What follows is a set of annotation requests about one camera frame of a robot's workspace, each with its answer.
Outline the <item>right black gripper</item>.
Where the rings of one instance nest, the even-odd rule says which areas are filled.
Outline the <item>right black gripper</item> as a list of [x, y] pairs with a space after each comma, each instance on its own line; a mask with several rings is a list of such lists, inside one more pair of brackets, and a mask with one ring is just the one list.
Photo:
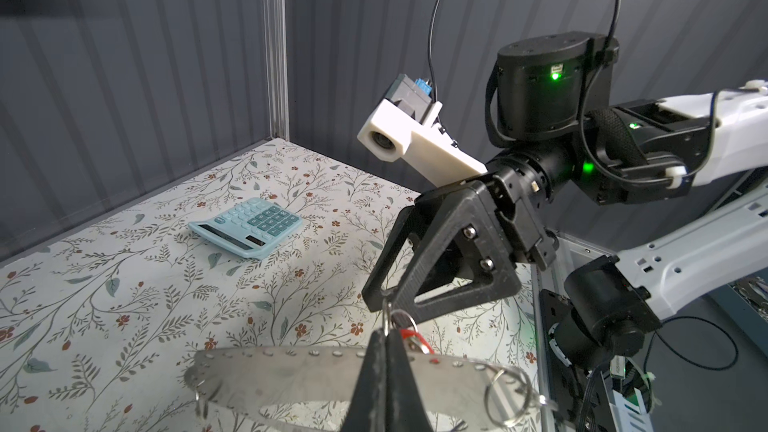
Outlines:
[[[539, 269], [552, 264], [559, 242], [541, 217], [546, 175], [525, 161], [487, 168], [488, 187], [480, 180], [441, 187], [402, 209], [362, 290], [370, 311], [389, 303], [417, 323], [429, 321], [516, 295], [522, 284], [515, 260]], [[408, 244], [411, 260], [386, 288]]]

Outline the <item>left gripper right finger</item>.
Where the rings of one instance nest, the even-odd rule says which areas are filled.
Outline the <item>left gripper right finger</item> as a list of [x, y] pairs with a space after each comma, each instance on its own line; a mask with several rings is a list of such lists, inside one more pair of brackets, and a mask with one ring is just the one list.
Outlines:
[[386, 430], [433, 431], [399, 332], [386, 336]]

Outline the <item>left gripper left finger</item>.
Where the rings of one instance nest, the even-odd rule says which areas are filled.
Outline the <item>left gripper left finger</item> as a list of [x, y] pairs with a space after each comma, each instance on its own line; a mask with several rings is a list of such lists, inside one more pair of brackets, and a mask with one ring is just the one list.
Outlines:
[[341, 432], [384, 431], [386, 427], [386, 335], [372, 334]]

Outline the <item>red key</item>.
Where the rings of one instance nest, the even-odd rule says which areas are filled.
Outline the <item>red key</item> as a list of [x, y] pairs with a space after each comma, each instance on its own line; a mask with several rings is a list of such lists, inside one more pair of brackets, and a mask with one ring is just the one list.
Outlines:
[[428, 355], [434, 354], [434, 349], [417, 328], [402, 328], [399, 333], [409, 350]]

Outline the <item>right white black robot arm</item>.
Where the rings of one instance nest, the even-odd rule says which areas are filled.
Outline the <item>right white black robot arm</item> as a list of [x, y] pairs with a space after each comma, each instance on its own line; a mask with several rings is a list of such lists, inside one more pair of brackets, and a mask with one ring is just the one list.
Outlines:
[[[370, 310], [393, 306], [420, 323], [517, 294], [519, 265], [555, 260], [541, 209], [566, 183], [599, 205], [642, 204], [766, 164], [765, 81], [613, 106], [618, 55], [614, 37], [587, 32], [501, 48], [484, 99], [498, 154], [485, 163], [439, 124], [434, 85], [395, 79], [359, 141], [382, 161], [405, 161], [433, 188], [399, 213], [362, 290]], [[632, 356], [681, 308], [766, 266], [767, 191], [758, 188], [571, 272], [571, 307], [550, 349], [585, 370]]]

